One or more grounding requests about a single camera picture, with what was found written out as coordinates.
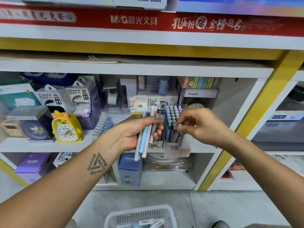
orange bow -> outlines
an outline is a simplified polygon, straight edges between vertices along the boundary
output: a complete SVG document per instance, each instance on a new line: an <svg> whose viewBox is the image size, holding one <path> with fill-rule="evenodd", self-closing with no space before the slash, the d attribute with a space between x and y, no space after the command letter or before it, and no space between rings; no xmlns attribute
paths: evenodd
<svg viewBox="0 0 304 228"><path fill-rule="evenodd" d="M52 116L53 116L53 118L59 118L59 117L70 118L69 113L62 113L62 114L52 113Z"/></svg>

forearm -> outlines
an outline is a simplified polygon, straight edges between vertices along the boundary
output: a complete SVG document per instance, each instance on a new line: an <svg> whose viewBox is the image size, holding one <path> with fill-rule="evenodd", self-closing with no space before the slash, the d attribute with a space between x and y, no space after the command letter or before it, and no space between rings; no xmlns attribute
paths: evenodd
<svg viewBox="0 0 304 228"><path fill-rule="evenodd" d="M246 168L292 227L304 227L304 178L234 134L226 149Z"/></svg>
<svg viewBox="0 0 304 228"><path fill-rule="evenodd" d="M65 227L85 197L119 157L111 131L47 176L0 205L4 227Z"/></svg>

tile floor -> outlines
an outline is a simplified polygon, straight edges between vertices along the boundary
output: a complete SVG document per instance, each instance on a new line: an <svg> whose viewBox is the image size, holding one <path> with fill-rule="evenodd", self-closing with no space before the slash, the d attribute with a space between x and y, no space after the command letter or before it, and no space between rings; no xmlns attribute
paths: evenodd
<svg viewBox="0 0 304 228"><path fill-rule="evenodd" d="M20 190L0 172L0 202ZM264 192L92 191L73 218L79 228L103 228L110 212L161 204L172 207L179 228L210 228L217 220L231 228L290 227Z"/></svg>

teal box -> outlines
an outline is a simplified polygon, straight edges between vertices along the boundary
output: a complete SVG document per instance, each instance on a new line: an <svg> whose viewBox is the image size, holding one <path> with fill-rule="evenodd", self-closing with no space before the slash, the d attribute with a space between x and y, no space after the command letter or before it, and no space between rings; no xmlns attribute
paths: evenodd
<svg viewBox="0 0 304 228"><path fill-rule="evenodd" d="M43 87L32 80L15 76L0 79L0 99L5 102L11 110L21 105L41 105L35 95L35 91Z"/></svg>

triangle tattoo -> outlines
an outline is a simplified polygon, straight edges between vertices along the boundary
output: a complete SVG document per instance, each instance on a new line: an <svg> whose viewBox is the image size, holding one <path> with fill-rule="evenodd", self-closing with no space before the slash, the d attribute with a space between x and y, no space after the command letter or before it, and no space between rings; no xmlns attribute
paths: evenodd
<svg viewBox="0 0 304 228"><path fill-rule="evenodd" d="M90 175L103 172L105 170L105 166L107 166L107 163L100 153L97 155L94 153L89 164L88 171L91 171Z"/></svg>

